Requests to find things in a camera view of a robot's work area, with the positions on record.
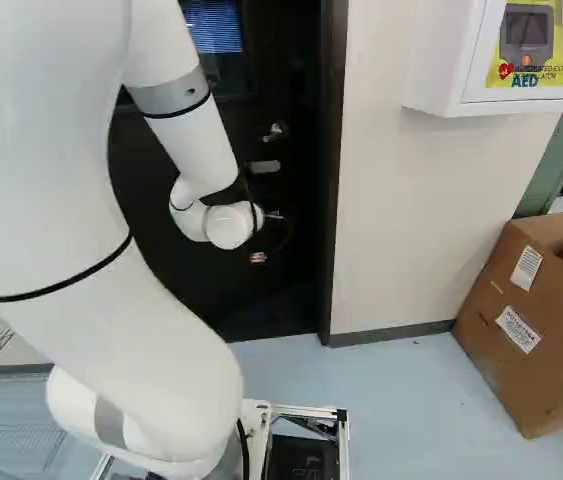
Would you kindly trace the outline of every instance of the aed cabinet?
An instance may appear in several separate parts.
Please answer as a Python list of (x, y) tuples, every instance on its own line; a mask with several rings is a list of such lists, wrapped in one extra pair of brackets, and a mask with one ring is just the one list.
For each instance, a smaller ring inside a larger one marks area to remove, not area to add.
[(563, 0), (417, 0), (403, 105), (563, 112)]

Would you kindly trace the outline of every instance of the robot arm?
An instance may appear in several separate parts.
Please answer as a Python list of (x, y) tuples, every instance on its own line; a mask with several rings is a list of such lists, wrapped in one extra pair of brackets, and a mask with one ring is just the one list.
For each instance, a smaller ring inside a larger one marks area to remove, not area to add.
[(207, 232), (199, 198), (237, 169), (176, 2), (0, 0), (0, 316), (57, 365), (64, 428), (203, 478), (233, 443), (243, 381), (118, 208), (106, 139), (122, 80), (181, 171), (174, 211)]
[[(243, 244), (253, 231), (250, 205), (209, 208), (200, 201), (239, 172), (178, 2), (132, 2), (123, 83), (180, 172), (169, 207), (179, 229), (226, 250)], [(261, 228), (263, 212), (252, 208)]]

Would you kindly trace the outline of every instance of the door frame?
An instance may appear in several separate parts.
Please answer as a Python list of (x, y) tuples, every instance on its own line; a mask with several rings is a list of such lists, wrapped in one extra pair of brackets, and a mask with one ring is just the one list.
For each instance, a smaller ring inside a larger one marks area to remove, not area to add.
[(543, 215), (563, 189), (563, 115), (548, 142), (541, 162), (517, 206), (514, 218)]
[(325, 215), (319, 225), (318, 336), (323, 345), (330, 343), (332, 289), (337, 234), (343, 93), (348, 38), (348, 0), (321, 0), (321, 171), (320, 211)]

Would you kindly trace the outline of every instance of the black baseboard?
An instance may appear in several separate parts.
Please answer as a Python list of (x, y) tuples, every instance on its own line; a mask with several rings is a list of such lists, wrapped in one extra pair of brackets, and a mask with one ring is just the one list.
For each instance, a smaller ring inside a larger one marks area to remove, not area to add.
[(338, 333), (330, 335), (328, 346), (333, 348), (349, 347), (364, 343), (385, 342), (401, 338), (422, 337), (424, 335), (435, 335), (448, 332), (454, 319), (441, 320), (438, 322), (417, 323), (415, 325), (404, 325), (402, 327), (379, 328), (377, 330), (364, 330), (361, 332)]
[(50, 373), (53, 363), (29, 363), (22, 365), (0, 365), (0, 375), (26, 375), (31, 373)]

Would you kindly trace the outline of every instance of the yellow label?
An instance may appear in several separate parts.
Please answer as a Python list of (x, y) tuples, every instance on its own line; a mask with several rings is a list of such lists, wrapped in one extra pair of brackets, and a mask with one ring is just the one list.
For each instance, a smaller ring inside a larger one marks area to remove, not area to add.
[(501, 26), (500, 38), (494, 51), (494, 58), (486, 76), (487, 88), (535, 88), (563, 86), (563, 0), (508, 0), (511, 9), (523, 11), (523, 6), (537, 6), (536, 12), (549, 11), (552, 9), (553, 22), (548, 22), (547, 28), (552, 30), (551, 48), (545, 48), (541, 54), (549, 57), (545, 61), (535, 62), (533, 51), (522, 50), (521, 46), (513, 45), (506, 47), (509, 51), (518, 49), (513, 58), (503, 58), (501, 52), (501, 41), (506, 35), (506, 24), (509, 21), (508, 14), (514, 15), (514, 11), (506, 9), (503, 24)]

